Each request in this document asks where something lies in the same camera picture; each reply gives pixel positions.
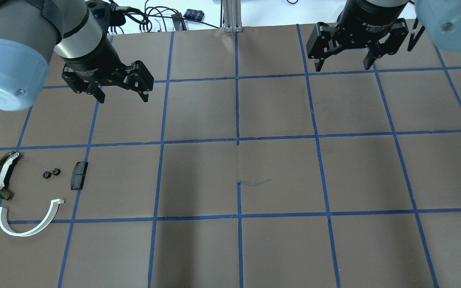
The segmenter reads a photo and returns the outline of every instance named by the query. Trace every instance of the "white floor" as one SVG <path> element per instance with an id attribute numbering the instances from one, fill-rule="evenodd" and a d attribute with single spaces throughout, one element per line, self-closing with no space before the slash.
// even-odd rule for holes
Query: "white floor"
<path id="1" fill-rule="evenodd" d="M 143 11 L 144 0 L 115 0 L 120 6 L 131 6 Z M 299 0 L 291 5 L 286 0 L 241 0 L 243 26 L 278 26 L 289 24 L 308 24 L 316 22 L 335 22 L 344 8 L 346 0 Z M 149 0 L 147 6 L 167 6 L 179 10 L 182 14 L 186 9 L 202 10 L 205 13 L 204 22 L 220 26 L 220 0 Z M 408 4 L 401 14 L 406 19 L 415 18 L 414 7 Z M 152 20 L 153 31 L 164 31 L 161 18 Z M 126 34 L 139 33 L 138 24 L 126 20 L 122 26 Z M 165 19 L 168 31 L 174 27 L 171 19 Z M 187 22 L 188 30 L 211 29 L 211 27 Z"/>

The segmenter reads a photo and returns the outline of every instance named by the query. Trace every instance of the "white arc-shaped part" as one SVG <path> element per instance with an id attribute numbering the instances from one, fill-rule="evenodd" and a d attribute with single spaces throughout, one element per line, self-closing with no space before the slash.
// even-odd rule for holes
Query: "white arc-shaped part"
<path id="1" fill-rule="evenodd" d="M 51 205 L 49 205 L 49 211 L 47 212 L 46 217 L 44 217 L 44 220 L 42 220 L 42 222 L 40 222 L 35 228 L 31 229 L 30 231 L 22 233 L 17 233 L 10 228 L 7 220 L 8 209 L 0 207 L 0 227 L 6 234 L 11 236 L 28 237 L 31 235 L 35 235 L 38 232 L 44 230 L 44 228 L 46 228 L 47 225 L 49 225 L 49 223 L 53 221 L 53 218 L 56 215 L 56 212 L 58 211 L 58 205 L 64 202 L 65 201 L 62 199 L 51 200 Z"/>

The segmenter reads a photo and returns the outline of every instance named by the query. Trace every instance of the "blue tape grid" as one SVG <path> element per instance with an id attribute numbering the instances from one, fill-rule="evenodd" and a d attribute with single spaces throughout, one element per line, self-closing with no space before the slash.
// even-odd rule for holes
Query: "blue tape grid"
<path id="1" fill-rule="evenodd" d="M 62 260 L 62 267 L 60 270 L 60 276 L 58 280 L 58 288 L 62 286 L 62 280 L 64 275 L 64 269 L 66 265 L 66 258 L 68 256 L 68 250 L 70 245 L 70 240 L 72 237 L 72 230 L 75 223 L 106 223 L 106 222 L 137 222 L 137 221 L 152 221 L 152 236 L 151 236 L 151 244 L 150 244 L 150 262 L 148 267 L 148 287 L 151 286 L 151 279 L 152 279 L 152 264 L 154 260 L 154 246 L 155 246 L 155 234 L 156 234 L 156 226 L 157 221 L 188 221 L 188 220 L 207 220 L 207 219 L 238 219 L 238 250 L 239 250 L 239 277 L 240 277 L 240 288 L 243 288 L 243 240 L 242 240 L 242 219 L 243 218 L 269 218 L 269 217 L 327 217 L 328 219 L 328 229 L 329 229 L 329 237 L 331 240 L 331 251 L 333 256 L 333 265 L 335 270 L 335 281 L 337 287 L 341 286 L 340 279 L 339 279 L 339 269 L 337 263 L 337 256 L 335 252 L 335 243 L 333 240 L 333 230 L 332 230 L 332 223 L 331 217 L 332 216 L 353 216 L 353 215 L 389 215 L 389 214 L 414 214 L 417 220 L 417 226 L 419 228 L 419 233 L 421 235 L 421 240 L 423 242 L 423 247 L 426 255 L 426 259 L 428 261 L 428 267 L 430 269 L 430 274 L 433 280 L 434 286 L 437 288 L 439 286 L 437 279 L 435 277 L 435 273 L 433 270 L 431 258 L 428 252 L 428 247 L 426 245 L 426 240 L 424 237 L 424 231 L 421 226 L 421 221 L 419 218 L 419 214 L 421 213 L 453 213 L 453 212 L 461 212 L 461 208 L 438 208 L 438 209 L 418 209 L 415 203 L 412 189 L 410 186 L 410 181 L 408 179 L 408 173 L 404 164 L 403 155 L 401 153 L 401 148 L 399 147 L 399 142 L 397 141 L 397 135 L 415 135 L 415 134 L 442 134 L 442 133 L 461 133 L 461 130 L 442 130 L 442 131 L 404 131 L 404 132 L 397 132 L 395 131 L 392 118 L 390 116 L 389 108 L 387 105 L 387 101 L 383 92 L 382 84 L 379 80 L 379 73 L 390 73 L 390 72 L 412 72 L 412 71 L 444 71 L 446 77 L 450 83 L 450 86 L 453 89 L 453 93 L 456 97 L 456 100 L 461 108 L 461 99 L 459 94 L 454 86 L 454 83 L 450 77 L 449 70 L 461 70 L 461 67 L 446 67 L 441 53 L 437 48 L 435 48 L 437 55 L 439 56 L 439 60 L 441 61 L 442 67 L 441 68 L 422 68 L 422 69 L 389 69 L 389 70 L 378 70 L 375 65 L 373 65 L 373 70 L 368 71 L 340 71 L 340 72 L 315 72 L 309 73 L 307 69 L 307 62 L 305 59 L 305 50 L 303 47 L 303 42 L 301 38 L 300 28 L 297 25 L 297 32 L 300 41 L 300 48 L 302 53 L 302 58 L 304 62 L 304 73 L 297 73 L 297 74 L 278 74 L 278 75 L 254 75 L 254 76 L 239 76 L 239 61 L 238 61 L 238 34 L 235 34 L 235 64 L 236 64 L 236 75 L 234 77 L 216 77 L 216 78 L 194 78 L 194 79 L 183 79 L 183 80 L 170 80 L 170 65 L 172 62 L 172 48 L 174 42 L 174 33 L 172 33 L 170 39 L 170 51 L 168 55 L 168 72 L 167 72 L 167 79 L 166 80 L 158 80 L 155 81 L 156 83 L 166 83 L 166 90 L 165 90 L 165 100 L 163 106 L 163 120 L 162 120 L 162 127 L 161 127 L 161 141 L 159 142 L 123 142 L 123 143 L 109 143 L 109 144 L 92 144 L 92 136 L 93 130 L 95 126 L 95 120 L 97 116 L 97 109 L 98 103 L 95 104 L 93 118 L 92 118 L 92 125 L 90 129 L 90 136 L 88 138 L 87 144 L 75 144 L 75 145 L 57 145 L 57 146 L 21 146 L 22 139 L 24 137 L 24 133 L 26 131 L 26 126 L 28 124 L 31 111 L 33 107 L 28 110 L 28 114 L 26 120 L 24 122 L 22 132 L 18 141 L 17 146 L 14 147 L 0 147 L 0 151 L 5 150 L 35 150 L 35 149 L 69 149 L 69 148 L 86 148 L 85 160 L 88 160 L 88 155 L 90 153 L 91 147 L 102 147 L 102 146 L 137 146 L 137 145 L 161 145 L 160 150 L 160 159 L 159 159 L 159 168 L 158 168 L 158 177 L 157 177 L 157 184 L 156 184 L 156 199 L 155 199 L 155 207 L 154 207 L 154 217 L 136 217 L 136 218 L 107 218 L 107 219 L 76 219 L 76 212 L 79 203 L 80 191 L 77 191 L 75 205 L 72 213 L 71 219 L 55 219 L 52 223 L 64 223 L 70 224 L 69 226 L 69 233 L 66 241 L 66 247 L 64 251 L 64 257 Z M 388 115 L 389 124 L 391 126 L 390 132 L 378 132 L 378 133 L 343 133 L 343 134 L 325 134 L 320 135 L 318 134 L 317 125 L 315 122 L 314 116 L 314 109 L 312 103 L 312 95 L 311 95 L 311 86 L 309 83 L 309 76 L 315 75 L 344 75 L 344 74 L 362 74 L 362 73 L 374 73 L 375 77 L 377 78 L 377 82 L 379 85 L 379 89 L 382 95 L 382 100 L 384 102 L 384 106 L 386 109 L 386 113 Z M 273 136 L 273 137 L 240 137 L 239 133 L 239 80 L 240 79 L 254 79 L 254 78 L 276 78 L 276 77 L 302 77 L 305 76 L 306 84 L 307 84 L 307 92 L 309 95 L 309 106 L 311 109 L 311 118 L 313 121 L 313 128 L 314 128 L 314 135 L 296 135 L 296 136 Z M 194 140 L 176 140 L 176 141 L 165 141 L 164 140 L 164 128 L 165 128 L 165 119 L 166 119 L 166 109 L 168 104 L 168 86 L 170 82 L 197 82 L 197 81 L 218 81 L 218 80 L 235 80 L 236 83 L 236 138 L 223 138 L 223 139 L 194 139 Z M 49 86 L 44 87 L 44 89 L 58 89 L 58 88 L 68 88 L 68 86 Z M 324 175 L 324 166 L 321 157 L 321 151 L 319 146 L 319 139 L 323 137 L 361 137 L 361 136 L 383 136 L 383 135 L 392 135 L 395 139 L 395 144 L 397 146 L 397 151 L 399 154 L 399 159 L 403 168 L 405 180 L 407 183 L 407 187 L 409 190 L 410 198 L 412 201 L 412 210 L 384 210 L 384 211 L 341 211 L 341 212 L 332 212 L 330 210 L 329 202 L 328 202 L 328 194 L 326 190 L 326 181 Z M 240 141 L 252 141 L 252 140 L 273 140 L 273 139 L 302 139 L 302 138 L 314 138 L 317 146 L 317 153 L 318 153 L 318 161 L 320 164 L 320 173 L 322 178 L 322 185 L 323 185 L 323 193 L 325 198 L 325 212 L 307 212 L 307 213 L 268 213 L 268 214 L 242 214 L 241 212 L 241 182 L 237 183 L 237 194 L 238 194 L 238 214 L 227 214 L 227 215 L 207 215 L 207 216 L 189 216 L 189 217 L 157 217 L 158 211 L 158 204 L 159 204 L 159 191 L 160 191 L 160 182 L 161 182 L 161 168 L 162 168 L 162 159 L 163 159 L 163 149 L 166 144 L 184 144 L 184 143 L 200 143 L 200 142 L 234 142 L 236 141 L 237 145 L 239 145 Z M 41 220 L 19 220 L 19 221 L 9 221 L 10 224 L 38 224 Z"/>

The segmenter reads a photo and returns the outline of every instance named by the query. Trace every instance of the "metal post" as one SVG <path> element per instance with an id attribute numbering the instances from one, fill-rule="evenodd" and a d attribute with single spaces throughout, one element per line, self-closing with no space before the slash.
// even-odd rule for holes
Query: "metal post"
<path id="1" fill-rule="evenodd" d="M 224 31 L 241 32 L 241 0 L 223 0 Z"/>

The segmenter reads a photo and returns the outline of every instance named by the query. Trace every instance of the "small black wheel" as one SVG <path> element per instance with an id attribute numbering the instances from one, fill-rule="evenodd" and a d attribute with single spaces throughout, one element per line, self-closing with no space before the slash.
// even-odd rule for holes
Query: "small black wheel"
<path id="1" fill-rule="evenodd" d="M 59 170 L 59 168 L 54 168 L 51 173 L 55 176 L 58 176 L 60 173 L 62 173 L 62 170 Z"/>

